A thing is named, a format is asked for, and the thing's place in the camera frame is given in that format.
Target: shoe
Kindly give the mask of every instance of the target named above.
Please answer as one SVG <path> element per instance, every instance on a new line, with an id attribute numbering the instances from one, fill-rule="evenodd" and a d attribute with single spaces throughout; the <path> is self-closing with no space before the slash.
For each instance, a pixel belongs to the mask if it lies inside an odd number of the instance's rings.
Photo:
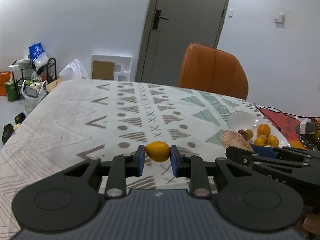
<path id="1" fill-rule="evenodd" d="M 13 134 L 13 126 L 12 124 L 7 124 L 3 127 L 3 135 L 2 135 L 2 142 L 5 144 L 7 140 L 11 137 Z"/>
<path id="2" fill-rule="evenodd" d="M 22 123 L 25 118 L 26 118 L 25 114 L 24 113 L 20 113 L 14 118 L 14 122 L 15 123 Z"/>

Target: blue plastic bag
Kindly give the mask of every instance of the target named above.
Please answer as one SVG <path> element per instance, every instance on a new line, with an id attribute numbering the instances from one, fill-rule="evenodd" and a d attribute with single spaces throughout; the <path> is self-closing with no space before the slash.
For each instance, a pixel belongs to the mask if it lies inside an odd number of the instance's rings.
<path id="1" fill-rule="evenodd" d="M 49 58 L 44 52 L 41 43 L 33 44 L 29 47 L 29 55 L 31 61 L 35 64 L 36 70 L 45 65 Z"/>

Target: bread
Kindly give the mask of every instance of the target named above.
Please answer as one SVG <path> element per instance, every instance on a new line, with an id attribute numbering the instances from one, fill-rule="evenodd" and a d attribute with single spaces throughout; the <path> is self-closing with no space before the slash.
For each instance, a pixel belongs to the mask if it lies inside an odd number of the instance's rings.
<path id="1" fill-rule="evenodd" d="M 236 131 L 225 130 L 221 135 L 221 141 L 225 149 L 227 149 L 229 146 L 234 146 L 240 149 L 245 149 L 254 152 L 247 140 L 244 139 L 242 135 Z"/>

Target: orange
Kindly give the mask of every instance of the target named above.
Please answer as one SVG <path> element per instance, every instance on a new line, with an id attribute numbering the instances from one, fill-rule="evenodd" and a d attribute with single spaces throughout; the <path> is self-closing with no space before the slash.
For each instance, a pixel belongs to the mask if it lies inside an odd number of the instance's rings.
<path id="1" fill-rule="evenodd" d="M 265 145 L 265 142 L 262 138 L 257 138 L 255 141 L 254 141 L 254 145 L 258 145 L 258 146 L 264 146 Z"/>
<path id="2" fill-rule="evenodd" d="M 268 136 L 270 135 L 270 132 L 271 132 L 271 131 L 270 131 L 269 125 L 267 125 L 267 124 L 265 124 L 265 123 L 259 125 L 259 127 L 258 127 L 258 129 L 257 129 L 257 134 L 258 134 L 258 136 L 264 134 L 265 136 L 268 137 Z"/>
<path id="3" fill-rule="evenodd" d="M 279 146 L 279 140 L 276 136 L 270 135 L 267 137 L 267 145 L 278 147 Z"/>
<path id="4" fill-rule="evenodd" d="M 170 147 L 160 141 L 152 142 L 146 146 L 146 153 L 155 162 L 165 162 L 170 157 Z"/>
<path id="5" fill-rule="evenodd" d="M 264 143 L 267 142 L 267 137 L 264 134 L 259 135 L 258 138 L 263 139 Z"/>

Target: green bag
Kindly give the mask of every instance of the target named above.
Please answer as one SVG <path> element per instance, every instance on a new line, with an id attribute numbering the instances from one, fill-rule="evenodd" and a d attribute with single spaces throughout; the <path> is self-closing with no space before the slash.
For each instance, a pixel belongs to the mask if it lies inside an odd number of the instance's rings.
<path id="1" fill-rule="evenodd" d="M 14 83 L 14 82 L 6 82 L 4 84 L 5 87 L 5 91 L 7 92 L 7 97 L 8 97 L 8 101 L 9 102 L 13 102 L 15 100 L 18 100 L 17 93 L 19 94 L 19 88 L 18 88 L 18 83 Z"/>

